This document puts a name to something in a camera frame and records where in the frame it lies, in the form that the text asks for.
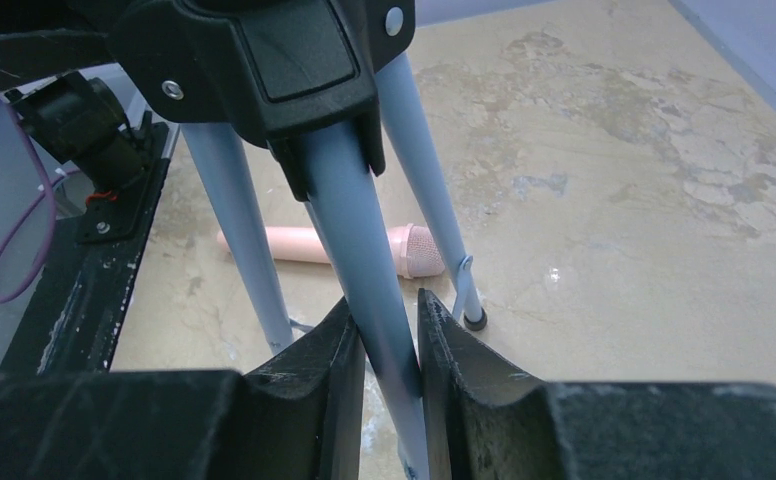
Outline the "light blue music stand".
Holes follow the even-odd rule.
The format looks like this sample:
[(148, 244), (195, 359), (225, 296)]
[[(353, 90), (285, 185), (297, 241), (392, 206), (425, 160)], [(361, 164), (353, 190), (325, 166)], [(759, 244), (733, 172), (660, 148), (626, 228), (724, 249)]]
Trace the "light blue music stand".
[(243, 147), (268, 150), (330, 252), (411, 479), (431, 477), (423, 387), (387, 251), (332, 242), (381, 235), (373, 180), (389, 139), (450, 273), (454, 310), (485, 326), (406, 54), (411, 1), (0, 1), (0, 93), (122, 67), (180, 125), (274, 352), (292, 342)]

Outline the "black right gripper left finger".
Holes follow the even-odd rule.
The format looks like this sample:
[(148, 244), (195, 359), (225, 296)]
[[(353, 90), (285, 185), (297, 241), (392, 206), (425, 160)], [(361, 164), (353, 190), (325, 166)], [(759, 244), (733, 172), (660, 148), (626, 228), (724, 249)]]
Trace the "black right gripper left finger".
[(0, 479), (354, 479), (364, 351), (345, 300), (234, 370), (0, 378)]

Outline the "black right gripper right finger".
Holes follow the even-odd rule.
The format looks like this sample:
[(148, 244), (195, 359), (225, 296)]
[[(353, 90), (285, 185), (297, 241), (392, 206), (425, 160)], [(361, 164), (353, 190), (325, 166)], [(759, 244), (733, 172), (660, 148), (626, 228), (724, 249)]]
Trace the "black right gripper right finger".
[(434, 479), (776, 479), (776, 386), (553, 382), (418, 293)]

